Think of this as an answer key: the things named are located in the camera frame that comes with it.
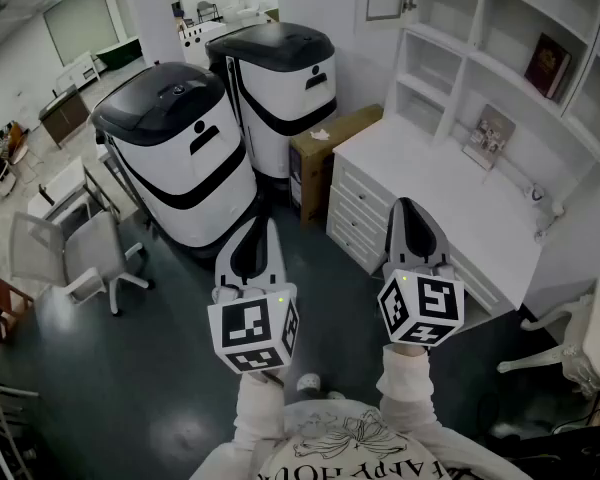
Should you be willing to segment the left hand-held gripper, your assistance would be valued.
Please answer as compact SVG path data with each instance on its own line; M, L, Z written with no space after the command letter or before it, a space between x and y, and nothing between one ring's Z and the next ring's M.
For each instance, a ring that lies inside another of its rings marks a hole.
M235 373L291 364L299 331L297 286L287 279L275 221L257 216L216 257L207 307L213 348Z

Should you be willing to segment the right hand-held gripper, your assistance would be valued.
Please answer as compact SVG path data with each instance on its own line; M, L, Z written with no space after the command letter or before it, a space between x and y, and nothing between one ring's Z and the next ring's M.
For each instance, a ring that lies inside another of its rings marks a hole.
M385 252L377 303L390 340L440 345L465 321L465 286L446 234L422 206L401 197L390 211Z

